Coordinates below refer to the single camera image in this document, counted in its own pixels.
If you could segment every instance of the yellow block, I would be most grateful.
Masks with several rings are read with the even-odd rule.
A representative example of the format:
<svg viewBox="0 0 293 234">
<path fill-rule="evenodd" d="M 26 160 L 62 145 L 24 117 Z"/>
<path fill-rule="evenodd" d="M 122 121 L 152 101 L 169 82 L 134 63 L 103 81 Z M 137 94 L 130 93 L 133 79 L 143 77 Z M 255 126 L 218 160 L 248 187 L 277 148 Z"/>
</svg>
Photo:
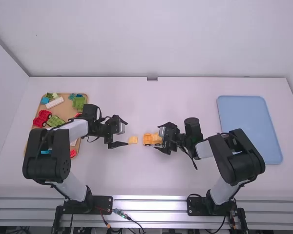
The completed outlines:
<svg viewBox="0 0 293 234">
<path fill-rule="evenodd" d="M 137 143 L 138 143 L 138 137 L 137 136 L 129 137 L 128 144 L 137 144 Z"/>
</svg>

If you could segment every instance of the metal rail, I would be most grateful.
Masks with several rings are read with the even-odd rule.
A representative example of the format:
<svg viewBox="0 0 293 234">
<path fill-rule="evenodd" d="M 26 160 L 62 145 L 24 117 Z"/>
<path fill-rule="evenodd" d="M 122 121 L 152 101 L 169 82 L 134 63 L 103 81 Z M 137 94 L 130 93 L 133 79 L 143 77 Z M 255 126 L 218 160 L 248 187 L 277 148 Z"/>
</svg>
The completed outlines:
<svg viewBox="0 0 293 234">
<path fill-rule="evenodd" d="M 0 226 L 52 226 L 55 208 L 62 198 L 0 198 Z M 238 200 L 246 211 L 250 229 L 293 230 L 293 200 Z M 190 217 L 184 196 L 114 196 L 113 208 L 124 210 L 144 228 L 216 229 L 222 217 Z M 61 225 L 69 226 L 71 216 L 65 214 Z M 116 214 L 105 219 L 115 228 L 137 225 Z M 105 227 L 100 215 L 76 214 L 73 226 Z M 229 229 L 226 220 L 224 229 Z"/>
</svg>

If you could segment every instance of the yellow toy truck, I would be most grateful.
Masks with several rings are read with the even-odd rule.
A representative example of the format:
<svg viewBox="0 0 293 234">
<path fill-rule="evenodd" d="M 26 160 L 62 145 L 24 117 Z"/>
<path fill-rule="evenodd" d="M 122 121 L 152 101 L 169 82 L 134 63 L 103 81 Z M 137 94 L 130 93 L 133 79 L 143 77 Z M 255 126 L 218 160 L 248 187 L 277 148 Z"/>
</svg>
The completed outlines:
<svg viewBox="0 0 293 234">
<path fill-rule="evenodd" d="M 151 145 L 155 145 L 155 146 L 160 146 L 163 142 L 163 138 L 161 138 L 158 133 L 145 133 L 143 135 L 143 145 L 145 146 L 151 146 Z"/>
</svg>

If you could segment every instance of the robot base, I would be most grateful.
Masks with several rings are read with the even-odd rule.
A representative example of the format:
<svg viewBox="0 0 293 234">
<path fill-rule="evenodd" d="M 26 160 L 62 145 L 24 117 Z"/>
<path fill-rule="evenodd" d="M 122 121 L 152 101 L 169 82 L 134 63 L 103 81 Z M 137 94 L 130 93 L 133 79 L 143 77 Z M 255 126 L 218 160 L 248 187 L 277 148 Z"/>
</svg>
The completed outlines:
<svg viewBox="0 0 293 234">
<path fill-rule="evenodd" d="M 74 201 L 65 201 L 63 204 L 63 214 L 74 214 L 74 215 L 110 215 L 113 210 L 113 197 L 112 196 L 92 196 L 93 207 L 89 211 L 85 206 L 75 205 Z"/>
<path fill-rule="evenodd" d="M 208 197 L 187 198 L 189 216 L 229 216 L 230 211 L 237 211 L 235 199 L 217 206 Z"/>
</svg>

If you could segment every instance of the light blue tray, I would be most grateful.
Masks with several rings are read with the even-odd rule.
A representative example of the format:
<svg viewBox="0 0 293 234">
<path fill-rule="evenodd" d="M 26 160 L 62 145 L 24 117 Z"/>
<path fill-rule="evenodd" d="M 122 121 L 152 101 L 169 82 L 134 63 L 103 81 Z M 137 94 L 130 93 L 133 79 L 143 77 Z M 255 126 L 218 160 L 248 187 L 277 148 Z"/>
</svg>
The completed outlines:
<svg viewBox="0 0 293 234">
<path fill-rule="evenodd" d="M 282 162 L 278 139 L 262 97 L 219 96 L 217 106 L 223 132 L 241 128 L 266 164 Z"/>
</svg>

